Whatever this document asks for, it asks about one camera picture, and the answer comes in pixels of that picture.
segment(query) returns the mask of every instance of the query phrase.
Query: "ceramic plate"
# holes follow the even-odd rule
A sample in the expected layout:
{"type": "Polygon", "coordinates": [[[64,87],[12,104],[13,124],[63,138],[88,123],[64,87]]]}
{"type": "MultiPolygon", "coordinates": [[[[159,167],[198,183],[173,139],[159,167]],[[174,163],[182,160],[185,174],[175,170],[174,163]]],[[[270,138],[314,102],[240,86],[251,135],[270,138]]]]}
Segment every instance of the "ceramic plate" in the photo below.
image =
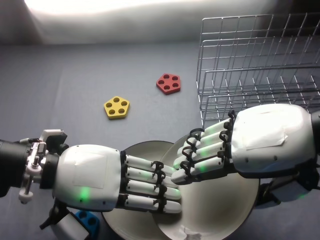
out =
{"type": "MultiPolygon", "coordinates": [[[[178,140],[162,157],[172,166],[186,137],[178,140]]],[[[233,233],[255,205],[259,179],[238,173],[180,186],[182,214],[153,214],[159,228],[172,240],[222,240],[233,233]]]]}
{"type": "MultiPolygon", "coordinates": [[[[165,141],[146,141],[127,148],[125,152],[149,161],[160,161],[172,145],[165,141]]],[[[170,240],[149,212],[114,209],[102,215],[109,226],[125,240],[170,240]]]]}

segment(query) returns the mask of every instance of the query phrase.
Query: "wire basket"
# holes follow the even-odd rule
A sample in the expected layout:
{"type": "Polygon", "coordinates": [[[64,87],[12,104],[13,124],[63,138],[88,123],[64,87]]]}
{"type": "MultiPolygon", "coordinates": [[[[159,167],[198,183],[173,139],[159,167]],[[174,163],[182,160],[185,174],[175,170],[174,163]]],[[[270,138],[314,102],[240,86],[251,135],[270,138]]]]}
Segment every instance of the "wire basket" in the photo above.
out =
{"type": "Polygon", "coordinates": [[[319,25],[320,13],[203,19],[196,74],[202,126],[262,104],[320,107],[319,25]]]}

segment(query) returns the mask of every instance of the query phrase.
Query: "circular hole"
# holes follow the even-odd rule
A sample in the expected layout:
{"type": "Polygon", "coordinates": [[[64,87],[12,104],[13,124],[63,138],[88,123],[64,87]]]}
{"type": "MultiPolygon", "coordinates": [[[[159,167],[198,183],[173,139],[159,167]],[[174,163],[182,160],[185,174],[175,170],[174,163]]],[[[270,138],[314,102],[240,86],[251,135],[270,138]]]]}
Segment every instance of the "circular hole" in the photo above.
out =
{"type": "Polygon", "coordinates": [[[87,213],[86,213],[85,211],[81,211],[81,212],[79,213],[79,218],[84,219],[84,218],[86,218],[86,217],[87,217],[87,213]]]}
{"type": "Polygon", "coordinates": [[[88,220],[89,225],[94,225],[94,224],[96,224],[96,222],[97,222],[97,220],[94,217],[90,217],[88,220]]]}

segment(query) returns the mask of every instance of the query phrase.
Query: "gray tabletop surface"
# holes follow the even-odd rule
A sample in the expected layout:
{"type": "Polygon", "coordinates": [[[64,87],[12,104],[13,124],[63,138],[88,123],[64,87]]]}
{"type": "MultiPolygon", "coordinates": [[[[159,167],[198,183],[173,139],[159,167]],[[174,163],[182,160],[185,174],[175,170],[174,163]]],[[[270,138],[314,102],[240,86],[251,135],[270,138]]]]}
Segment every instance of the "gray tabletop surface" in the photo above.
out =
{"type": "MultiPolygon", "coordinates": [[[[39,137],[61,128],[67,143],[119,150],[161,140],[175,142],[201,126],[196,91],[197,43],[0,47],[0,138],[39,137]],[[181,91],[156,87],[163,73],[181,77],[181,91]],[[103,104],[130,101],[126,119],[110,121],[103,104]]],[[[52,192],[34,184],[22,205],[19,190],[0,198],[1,240],[55,240],[39,225],[53,205],[52,192]]],[[[267,209],[254,209],[228,240],[319,240],[320,192],[267,209]]],[[[116,239],[101,218],[99,239],[116,239]]]]}

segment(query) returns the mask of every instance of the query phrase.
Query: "blue block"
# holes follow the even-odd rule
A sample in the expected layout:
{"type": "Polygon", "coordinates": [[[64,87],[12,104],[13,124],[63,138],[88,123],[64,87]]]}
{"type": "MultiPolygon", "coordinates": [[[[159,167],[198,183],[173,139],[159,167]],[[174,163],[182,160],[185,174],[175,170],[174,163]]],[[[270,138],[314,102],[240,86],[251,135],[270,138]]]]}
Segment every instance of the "blue block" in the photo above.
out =
{"type": "Polygon", "coordinates": [[[78,211],[75,216],[83,223],[89,231],[93,240],[98,238],[100,221],[89,211],[78,211]]]}

